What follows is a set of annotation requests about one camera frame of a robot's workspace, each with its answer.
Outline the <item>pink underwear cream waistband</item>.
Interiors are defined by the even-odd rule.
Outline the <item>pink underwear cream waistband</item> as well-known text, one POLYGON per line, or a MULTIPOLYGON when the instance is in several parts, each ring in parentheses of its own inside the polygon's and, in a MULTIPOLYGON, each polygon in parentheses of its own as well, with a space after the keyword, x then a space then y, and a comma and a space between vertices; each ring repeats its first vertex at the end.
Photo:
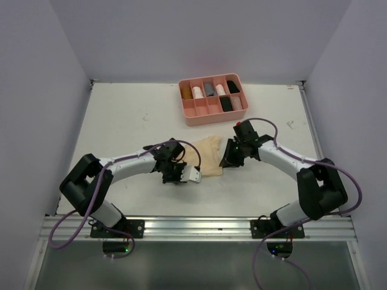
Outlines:
POLYGON ((243 109, 241 99, 238 96, 231 96, 231 100, 235 111, 240 111, 243 109))

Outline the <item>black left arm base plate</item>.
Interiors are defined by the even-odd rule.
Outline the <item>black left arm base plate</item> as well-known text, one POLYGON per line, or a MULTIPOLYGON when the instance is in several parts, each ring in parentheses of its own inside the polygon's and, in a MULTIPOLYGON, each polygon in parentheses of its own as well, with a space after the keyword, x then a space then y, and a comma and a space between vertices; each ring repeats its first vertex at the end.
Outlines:
POLYGON ((143 219, 121 219, 112 228, 105 227, 96 220, 88 222, 91 226, 90 236, 92 238, 114 239, 125 238, 123 233, 130 234, 134 239, 142 239, 145 231, 145 221, 143 219))

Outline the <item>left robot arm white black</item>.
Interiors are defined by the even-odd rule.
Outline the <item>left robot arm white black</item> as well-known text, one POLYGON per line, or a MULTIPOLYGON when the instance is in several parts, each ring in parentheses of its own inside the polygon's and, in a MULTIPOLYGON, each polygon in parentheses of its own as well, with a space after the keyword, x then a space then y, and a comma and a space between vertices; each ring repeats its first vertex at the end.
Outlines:
POLYGON ((84 155, 60 184, 59 190, 81 216, 91 216, 104 225, 112 237, 126 229, 123 214, 105 197, 110 186, 134 175, 158 172, 162 183, 187 183, 198 172, 177 159, 184 146, 173 138, 159 146, 145 146, 136 153, 116 158, 84 155))

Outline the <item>beige underwear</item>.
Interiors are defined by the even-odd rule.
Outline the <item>beige underwear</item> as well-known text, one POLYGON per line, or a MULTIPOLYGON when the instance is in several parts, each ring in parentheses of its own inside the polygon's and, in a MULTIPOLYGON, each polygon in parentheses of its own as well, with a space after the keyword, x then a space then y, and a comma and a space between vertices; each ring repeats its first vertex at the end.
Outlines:
MULTIPOLYGON (((200 172, 202 177, 208 178, 220 176, 223 174, 223 169, 220 167, 220 143, 221 137, 212 135, 202 140, 194 141, 192 144, 198 149, 201 155, 200 172)), ((198 164, 198 155, 192 147, 185 145, 185 155, 181 153, 178 159, 182 160, 190 166, 198 164)))

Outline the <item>black underwear orange trim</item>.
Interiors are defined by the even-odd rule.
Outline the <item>black underwear orange trim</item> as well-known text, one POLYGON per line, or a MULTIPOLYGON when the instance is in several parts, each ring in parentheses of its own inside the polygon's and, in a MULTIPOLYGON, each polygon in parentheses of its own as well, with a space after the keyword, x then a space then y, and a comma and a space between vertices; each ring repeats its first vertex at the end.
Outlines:
POLYGON ((230 97, 228 97, 228 96, 221 96, 220 97, 220 103, 221 103, 222 110, 224 112, 233 111, 233 105, 232 105, 230 97))

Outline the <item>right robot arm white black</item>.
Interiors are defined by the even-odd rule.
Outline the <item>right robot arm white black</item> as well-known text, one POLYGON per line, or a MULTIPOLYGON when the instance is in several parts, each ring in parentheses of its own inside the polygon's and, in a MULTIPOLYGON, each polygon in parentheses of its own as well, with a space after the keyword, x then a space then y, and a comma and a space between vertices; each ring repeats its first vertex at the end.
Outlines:
POLYGON ((307 159, 282 147, 276 136, 259 135, 251 122, 233 127, 235 136, 227 140, 220 167, 241 167, 246 158, 267 163, 296 181, 298 200, 270 214, 261 222, 272 235, 285 236, 291 225, 307 219, 318 220, 348 201, 339 173, 330 159, 307 159))

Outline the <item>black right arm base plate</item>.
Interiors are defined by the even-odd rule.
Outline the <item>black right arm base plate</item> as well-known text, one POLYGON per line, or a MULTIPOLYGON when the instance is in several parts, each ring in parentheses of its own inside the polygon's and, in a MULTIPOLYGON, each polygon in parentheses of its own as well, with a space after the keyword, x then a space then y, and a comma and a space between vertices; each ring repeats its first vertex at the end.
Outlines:
MULTIPOLYGON (((257 219, 249 220, 250 222, 250 231, 253 239, 263 239, 269 234, 278 231, 284 226, 282 226, 278 220, 271 220, 270 216, 261 215, 257 219)), ((303 239, 305 237, 303 226, 297 226, 287 231, 283 231, 273 236, 273 239, 303 239)))

